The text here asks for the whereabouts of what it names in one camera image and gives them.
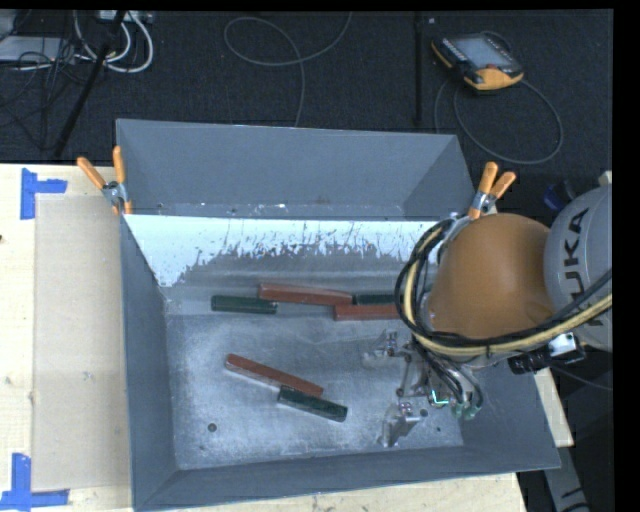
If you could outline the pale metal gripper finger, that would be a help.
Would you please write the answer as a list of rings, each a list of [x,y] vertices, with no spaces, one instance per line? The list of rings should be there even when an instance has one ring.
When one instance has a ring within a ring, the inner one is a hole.
[[[360,361],[365,368],[377,368],[391,361],[404,360],[405,355],[399,333],[385,329],[375,340],[364,344]]]
[[[428,415],[424,398],[398,398],[386,410],[382,420],[380,444],[391,448],[406,437]]]

